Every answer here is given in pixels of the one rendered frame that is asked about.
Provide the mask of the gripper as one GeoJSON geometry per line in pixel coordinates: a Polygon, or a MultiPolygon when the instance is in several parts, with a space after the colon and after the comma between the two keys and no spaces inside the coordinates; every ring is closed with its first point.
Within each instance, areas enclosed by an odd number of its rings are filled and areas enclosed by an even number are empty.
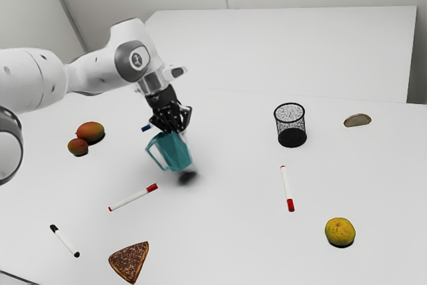
{"type": "Polygon", "coordinates": [[[185,131],[189,125],[193,108],[191,106],[179,105],[175,89],[172,85],[145,96],[145,100],[152,109],[153,115],[149,122],[163,132],[173,132],[173,118],[168,111],[174,115],[177,131],[185,131]]]}

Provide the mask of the teal faceted mug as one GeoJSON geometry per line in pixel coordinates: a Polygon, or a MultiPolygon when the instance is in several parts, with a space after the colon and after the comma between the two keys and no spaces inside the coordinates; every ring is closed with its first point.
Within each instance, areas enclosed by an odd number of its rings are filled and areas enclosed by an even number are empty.
{"type": "Polygon", "coordinates": [[[187,144],[176,132],[160,132],[154,136],[145,147],[145,151],[151,159],[163,171],[181,172],[192,164],[191,154],[187,144]],[[155,148],[165,164],[153,155],[151,150],[155,148]]]}

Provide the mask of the large red-green mango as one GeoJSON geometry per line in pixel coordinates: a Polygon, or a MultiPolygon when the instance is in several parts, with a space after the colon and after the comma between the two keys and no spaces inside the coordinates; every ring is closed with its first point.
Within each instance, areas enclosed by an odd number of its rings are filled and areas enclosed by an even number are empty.
{"type": "Polygon", "coordinates": [[[105,133],[104,126],[96,121],[89,121],[81,124],[76,131],[76,136],[86,142],[97,141],[105,133]]]}

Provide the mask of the red-capped white marker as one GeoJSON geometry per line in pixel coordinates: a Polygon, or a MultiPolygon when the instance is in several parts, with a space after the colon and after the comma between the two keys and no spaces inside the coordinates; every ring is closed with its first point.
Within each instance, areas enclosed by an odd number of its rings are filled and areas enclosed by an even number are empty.
{"type": "Polygon", "coordinates": [[[138,192],[134,193],[133,195],[130,195],[130,196],[128,196],[128,197],[126,197],[126,198],[124,198],[124,199],[122,199],[122,200],[114,203],[113,205],[111,205],[111,206],[108,207],[108,210],[110,212],[113,212],[116,209],[118,209],[120,207],[123,207],[124,205],[127,205],[127,204],[133,202],[134,200],[136,200],[138,198],[141,198],[141,197],[143,197],[143,196],[145,196],[145,195],[147,195],[147,194],[155,191],[156,189],[158,189],[158,185],[157,184],[152,184],[152,185],[146,187],[144,190],[138,191],[138,192]]]}
{"type": "Polygon", "coordinates": [[[283,181],[283,185],[284,185],[284,191],[285,191],[288,211],[294,212],[295,211],[295,205],[294,205],[292,193],[290,190],[287,167],[285,165],[280,166],[280,173],[281,173],[281,177],[282,177],[282,181],[283,181]]]}

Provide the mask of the small red-green mango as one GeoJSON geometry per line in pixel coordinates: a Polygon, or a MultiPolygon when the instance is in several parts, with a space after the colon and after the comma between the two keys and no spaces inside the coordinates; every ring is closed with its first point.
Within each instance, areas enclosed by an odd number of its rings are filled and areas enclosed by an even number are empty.
{"type": "Polygon", "coordinates": [[[68,151],[74,156],[84,156],[89,149],[87,142],[81,138],[73,138],[67,144],[68,151]]]}

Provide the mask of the black mesh pen holder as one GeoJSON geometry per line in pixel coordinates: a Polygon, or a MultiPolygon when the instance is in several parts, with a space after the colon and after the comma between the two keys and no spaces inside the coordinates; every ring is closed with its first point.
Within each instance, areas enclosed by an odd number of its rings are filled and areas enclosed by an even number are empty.
{"type": "Polygon", "coordinates": [[[307,140],[305,109],[298,103],[283,103],[274,110],[278,142],[285,148],[297,148],[307,140]]]}

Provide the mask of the triangular brown toast slice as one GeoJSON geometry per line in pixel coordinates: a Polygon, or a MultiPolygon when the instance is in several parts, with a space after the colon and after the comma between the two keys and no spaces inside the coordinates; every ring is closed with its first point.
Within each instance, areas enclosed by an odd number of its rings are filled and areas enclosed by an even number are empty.
{"type": "Polygon", "coordinates": [[[149,242],[140,242],[114,252],[109,256],[108,262],[118,276],[134,285],[148,252],[149,242]]]}

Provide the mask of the black-capped white marker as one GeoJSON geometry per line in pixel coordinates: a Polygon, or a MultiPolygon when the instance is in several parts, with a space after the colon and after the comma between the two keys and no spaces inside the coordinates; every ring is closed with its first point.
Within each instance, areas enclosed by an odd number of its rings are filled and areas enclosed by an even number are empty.
{"type": "Polygon", "coordinates": [[[75,258],[80,257],[80,252],[75,248],[75,246],[67,239],[63,232],[55,224],[51,224],[49,228],[75,258]]]}

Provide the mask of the pale bread slice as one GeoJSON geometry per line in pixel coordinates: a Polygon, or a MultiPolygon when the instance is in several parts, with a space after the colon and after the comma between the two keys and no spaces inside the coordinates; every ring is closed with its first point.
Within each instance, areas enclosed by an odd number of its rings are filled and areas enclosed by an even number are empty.
{"type": "Polygon", "coordinates": [[[345,127],[357,127],[361,125],[368,125],[372,122],[372,118],[365,113],[356,113],[350,115],[344,120],[345,127]]]}

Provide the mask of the yellow-green orange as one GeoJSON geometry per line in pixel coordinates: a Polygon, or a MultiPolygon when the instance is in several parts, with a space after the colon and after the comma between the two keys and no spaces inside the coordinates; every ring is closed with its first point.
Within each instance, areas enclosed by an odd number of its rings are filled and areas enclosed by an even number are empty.
{"type": "Polygon", "coordinates": [[[356,237],[356,230],[346,218],[331,218],[325,225],[325,235],[329,243],[335,246],[347,246],[356,237]]]}

